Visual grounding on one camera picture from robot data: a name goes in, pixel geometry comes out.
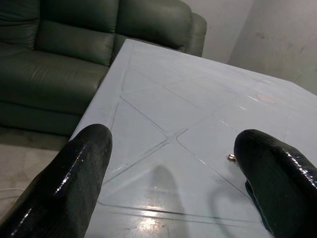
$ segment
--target wall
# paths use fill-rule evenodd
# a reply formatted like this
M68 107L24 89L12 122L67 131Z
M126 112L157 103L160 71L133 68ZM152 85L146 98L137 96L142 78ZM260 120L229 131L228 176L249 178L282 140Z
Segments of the wall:
M182 0L208 24L203 57L227 62L254 0Z
M317 1L255 0L229 64L317 94Z

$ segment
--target table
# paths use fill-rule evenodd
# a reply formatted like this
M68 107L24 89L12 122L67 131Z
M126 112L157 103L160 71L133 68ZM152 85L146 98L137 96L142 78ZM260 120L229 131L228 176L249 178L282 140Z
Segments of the table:
M254 128L317 165L316 108L294 83L126 40L73 134L113 134L86 238L271 237L226 155Z

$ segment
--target sofa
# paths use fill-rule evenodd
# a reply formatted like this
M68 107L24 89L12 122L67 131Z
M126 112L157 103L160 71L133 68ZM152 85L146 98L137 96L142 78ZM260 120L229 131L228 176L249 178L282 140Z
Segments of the sofa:
M125 39L201 56L179 0L1 0L0 124L71 135Z

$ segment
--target gray floor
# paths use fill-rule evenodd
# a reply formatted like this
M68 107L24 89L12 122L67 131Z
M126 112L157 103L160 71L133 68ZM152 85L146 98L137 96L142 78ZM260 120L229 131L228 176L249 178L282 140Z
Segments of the gray floor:
M68 141L67 137L0 127L0 219Z

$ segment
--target white cable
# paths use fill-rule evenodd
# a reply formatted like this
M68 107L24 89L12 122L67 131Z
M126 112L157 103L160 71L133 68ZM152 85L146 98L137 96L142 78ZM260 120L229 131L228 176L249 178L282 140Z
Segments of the white cable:
M19 187L3 188L3 189L0 189L0 192L4 192L4 191L14 191L14 190L24 191L25 189L22 189L22 188L19 188Z

